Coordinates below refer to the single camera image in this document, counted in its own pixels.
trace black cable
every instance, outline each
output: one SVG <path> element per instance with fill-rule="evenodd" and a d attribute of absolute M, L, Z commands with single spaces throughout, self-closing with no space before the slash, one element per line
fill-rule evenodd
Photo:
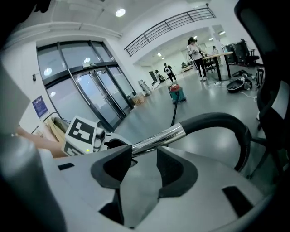
<path fill-rule="evenodd" d="M 171 122 L 170 126 L 174 125 L 175 116 L 176 116 L 176 109 L 177 109 L 177 104 L 178 104 L 178 99 L 179 99 L 179 92 L 176 92 L 176 96 L 177 96 L 177 100 L 175 102 L 174 114 L 173 114 L 173 118 L 172 118 L 172 122 Z"/>

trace vacuum cleaner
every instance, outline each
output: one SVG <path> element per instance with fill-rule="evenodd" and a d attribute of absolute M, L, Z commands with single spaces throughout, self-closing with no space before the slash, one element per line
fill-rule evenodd
<path fill-rule="evenodd" d="M 182 87 L 179 84 L 177 84 L 176 81 L 172 82 L 172 84 L 170 86 L 167 86 L 167 87 L 168 87 L 172 102 L 173 102 L 173 104 L 175 104 L 173 118 L 172 118 L 172 122 L 170 125 L 170 126 L 173 126 L 174 121 L 175 121 L 175 116 L 176 116 L 177 104 L 179 102 L 186 102 L 186 97 L 183 93 Z"/>

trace person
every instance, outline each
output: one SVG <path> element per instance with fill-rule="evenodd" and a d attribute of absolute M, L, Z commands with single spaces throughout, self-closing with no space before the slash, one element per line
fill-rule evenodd
<path fill-rule="evenodd" d="M 169 79 L 171 80 L 171 82 L 173 82 L 173 79 L 172 78 L 174 78 L 174 80 L 176 80 L 176 77 L 175 77 L 175 75 L 173 74 L 173 71 L 172 71 L 172 67 L 170 66 L 170 65 L 168 65 L 167 66 L 167 64 L 165 63 L 164 64 L 164 72 L 166 72 L 167 73 L 167 75 L 168 75 L 168 77 L 169 77 Z"/>
<path fill-rule="evenodd" d="M 218 50 L 216 49 L 216 46 L 213 46 L 213 55 L 218 54 Z"/>
<path fill-rule="evenodd" d="M 218 50 L 216 49 L 216 46 L 213 46 L 213 55 L 216 55 L 216 54 L 218 54 Z M 217 61 L 219 64 L 222 63 L 220 56 L 217 58 Z"/>
<path fill-rule="evenodd" d="M 187 50 L 188 50 L 188 53 L 189 53 L 191 59 L 193 60 L 195 67 L 198 70 L 199 80 L 206 81 L 207 80 L 207 73 L 205 71 L 203 57 L 200 54 L 200 52 L 205 53 L 205 54 L 207 54 L 207 53 L 201 49 L 201 47 L 196 43 L 196 40 L 193 37 L 190 37 L 188 40 Z M 203 69 L 203 77 L 201 75 L 200 67 Z"/>
<path fill-rule="evenodd" d="M 21 137 L 29 139 L 34 143 L 35 147 L 47 149 L 51 152 L 54 158 L 67 157 L 67 155 L 62 151 L 62 145 L 60 142 L 54 142 L 38 135 L 32 135 L 24 130 L 21 126 L 17 128 L 17 134 Z"/>
<path fill-rule="evenodd" d="M 227 53 L 227 48 L 226 48 L 226 46 L 223 45 L 223 44 L 222 44 L 222 50 L 223 50 L 224 53 Z"/>

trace desk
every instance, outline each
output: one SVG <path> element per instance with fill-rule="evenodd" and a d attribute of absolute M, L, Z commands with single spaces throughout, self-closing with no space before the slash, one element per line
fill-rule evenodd
<path fill-rule="evenodd" d="M 184 72 L 185 72 L 185 71 L 188 71 L 188 70 L 190 70 L 190 69 L 192 69 L 192 68 L 193 68 L 193 64 L 192 64 L 192 65 L 189 65 L 189 66 L 186 67 L 186 68 L 181 69 L 181 72 L 182 72 L 183 77 L 184 77 Z"/>
<path fill-rule="evenodd" d="M 227 55 L 230 55 L 230 54 L 233 54 L 233 52 L 227 52 L 227 53 L 215 54 L 215 55 L 212 55 L 212 56 L 208 56 L 208 57 L 203 58 L 203 60 L 213 58 L 213 60 L 214 60 L 214 62 L 215 62 L 215 64 L 216 64 L 216 67 L 217 67 L 217 75 L 218 75 L 218 79 L 219 79 L 219 81 L 222 80 L 222 76 L 221 76 L 221 71 L 219 70 L 218 57 L 219 57 L 219 56 L 225 56 L 226 65 L 227 65 L 228 78 L 231 78 L 230 67 L 229 67 L 229 65 L 228 65 L 228 60 L 227 60 Z"/>

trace poster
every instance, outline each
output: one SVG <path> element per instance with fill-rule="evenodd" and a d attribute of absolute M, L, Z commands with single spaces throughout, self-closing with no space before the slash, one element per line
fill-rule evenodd
<path fill-rule="evenodd" d="M 44 103 L 42 96 L 39 96 L 38 98 L 36 98 L 32 102 L 32 105 L 37 113 L 38 118 L 40 118 L 42 115 L 44 115 L 46 112 L 48 112 L 48 109 Z"/>

